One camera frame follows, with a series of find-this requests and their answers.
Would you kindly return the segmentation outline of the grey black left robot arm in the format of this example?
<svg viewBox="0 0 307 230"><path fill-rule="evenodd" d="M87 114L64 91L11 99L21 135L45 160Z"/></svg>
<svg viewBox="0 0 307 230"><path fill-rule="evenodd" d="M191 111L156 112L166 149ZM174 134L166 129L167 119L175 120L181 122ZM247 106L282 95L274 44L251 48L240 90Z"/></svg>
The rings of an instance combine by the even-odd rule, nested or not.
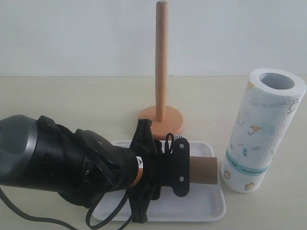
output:
<svg viewBox="0 0 307 230"><path fill-rule="evenodd" d="M189 142L171 133L165 143L155 140L151 125L140 119L129 146L121 147L46 116L7 117L0 122L0 183L56 192L86 208L115 191L126 192L133 211L159 199L162 187L184 197L190 190Z"/></svg>

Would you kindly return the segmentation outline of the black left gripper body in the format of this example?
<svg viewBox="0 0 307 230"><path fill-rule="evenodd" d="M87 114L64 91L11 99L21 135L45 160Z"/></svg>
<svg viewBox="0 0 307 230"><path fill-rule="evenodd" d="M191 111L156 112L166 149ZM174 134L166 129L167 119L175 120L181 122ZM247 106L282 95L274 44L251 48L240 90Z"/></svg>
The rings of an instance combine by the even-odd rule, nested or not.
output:
<svg viewBox="0 0 307 230"><path fill-rule="evenodd" d="M182 135L167 134L165 142L152 141L150 147L138 147L143 162L143 176L137 186L152 190L159 198L162 187L170 187L176 196L184 197L190 187L190 144Z"/></svg>

